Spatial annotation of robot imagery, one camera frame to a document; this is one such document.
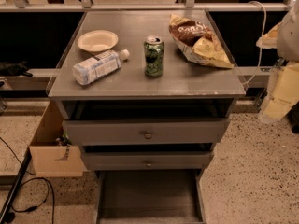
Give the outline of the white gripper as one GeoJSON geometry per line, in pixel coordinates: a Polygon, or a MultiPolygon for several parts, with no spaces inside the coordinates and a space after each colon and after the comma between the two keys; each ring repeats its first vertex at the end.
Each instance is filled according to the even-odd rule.
{"type": "MultiPolygon", "coordinates": [[[[262,49],[277,48],[278,56],[299,62],[299,3],[256,42],[262,49]]],[[[267,94],[258,115],[260,122],[271,124],[283,119],[299,102],[299,63],[274,68],[268,80],[267,94]]]]}

